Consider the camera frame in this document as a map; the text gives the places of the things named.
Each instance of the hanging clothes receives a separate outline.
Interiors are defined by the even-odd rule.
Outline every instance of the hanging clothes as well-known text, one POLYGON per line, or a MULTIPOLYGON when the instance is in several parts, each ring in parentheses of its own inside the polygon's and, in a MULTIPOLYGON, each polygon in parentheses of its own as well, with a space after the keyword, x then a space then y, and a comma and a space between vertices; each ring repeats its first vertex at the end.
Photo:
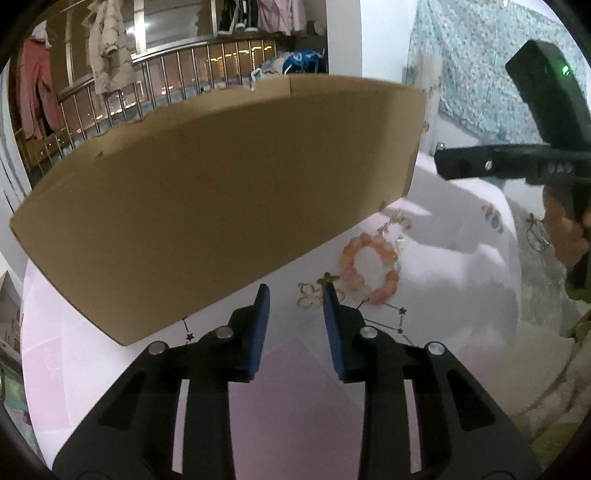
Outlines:
POLYGON ((25 40, 17 61, 17 102, 26 139, 43 139, 40 120, 44 122, 47 135, 65 127, 51 82, 48 45, 51 46, 47 39, 47 22, 42 22, 35 27, 34 35, 25 40))
POLYGON ((88 53, 96 93, 121 90, 135 81, 121 17, 121 0, 95 0, 82 22, 90 30, 88 53))
POLYGON ((306 30, 306 11, 302 0, 258 0, 258 28, 275 33, 306 30))

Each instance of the beige coat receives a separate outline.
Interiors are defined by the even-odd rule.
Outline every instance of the beige coat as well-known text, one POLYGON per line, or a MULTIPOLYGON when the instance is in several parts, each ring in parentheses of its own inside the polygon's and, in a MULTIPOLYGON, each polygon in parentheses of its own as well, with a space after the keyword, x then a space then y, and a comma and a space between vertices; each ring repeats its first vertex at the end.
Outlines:
POLYGON ((95 0, 82 22, 90 29, 88 53, 95 92, 121 90, 135 81, 134 66, 121 17, 121 0, 95 0))

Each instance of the black mount bracket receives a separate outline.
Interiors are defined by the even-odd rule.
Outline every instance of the black mount bracket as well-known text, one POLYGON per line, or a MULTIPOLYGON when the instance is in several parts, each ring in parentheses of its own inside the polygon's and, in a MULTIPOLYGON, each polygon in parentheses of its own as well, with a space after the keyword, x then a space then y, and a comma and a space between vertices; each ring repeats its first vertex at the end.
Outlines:
POLYGON ((528 443, 442 344, 396 342, 359 310, 324 292, 333 364, 344 382, 365 382, 359 480, 532 480, 541 469, 528 443), (411 473, 404 380, 413 382, 421 470, 411 473))
POLYGON ((253 305, 235 310, 227 326, 197 343, 150 344, 70 436, 53 472, 60 480, 235 480, 228 382, 249 382, 258 371, 269 304, 269 288, 261 285, 253 305), (175 473, 184 379, 183 473, 175 473))

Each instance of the shoe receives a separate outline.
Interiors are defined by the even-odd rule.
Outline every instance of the shoe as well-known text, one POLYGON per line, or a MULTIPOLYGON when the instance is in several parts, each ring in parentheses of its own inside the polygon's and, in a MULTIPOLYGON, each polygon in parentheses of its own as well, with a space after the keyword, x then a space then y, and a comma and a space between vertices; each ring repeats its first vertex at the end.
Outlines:
POLYGON ((246 29, 246 0, 238 0, 238 20, 235 30, 246 29))
POLYGON ((257 0, 242 0, 245 11, 246 31, 258 32, 258 3, 257 0))

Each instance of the metal screw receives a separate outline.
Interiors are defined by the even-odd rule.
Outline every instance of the metal screw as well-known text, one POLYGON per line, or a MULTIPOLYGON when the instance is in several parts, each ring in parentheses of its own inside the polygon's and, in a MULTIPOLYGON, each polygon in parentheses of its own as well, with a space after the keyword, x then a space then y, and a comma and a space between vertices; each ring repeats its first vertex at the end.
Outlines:
POLYGON ((429 343, 427 348, 433 355, 443 355, 445 353, 445 347, 439 342, 429 343))
POLYGON ((363 327, 359 334, 361 338, 365 338, 366 340, 371 340, 372 338, 376 338, 378 336, 378 331, 374 327, 363 327))
POLYGON ((148 345, 148 353, 150 355, 160 355, 161 353, 164 353, 167 346, 168 345, 164 342, 152 342, 148 345))
POLYGON ((216 329, 216 337, 220 340, 229 340, 234 336, 234 330, 229 326, 223 326, 216 329))

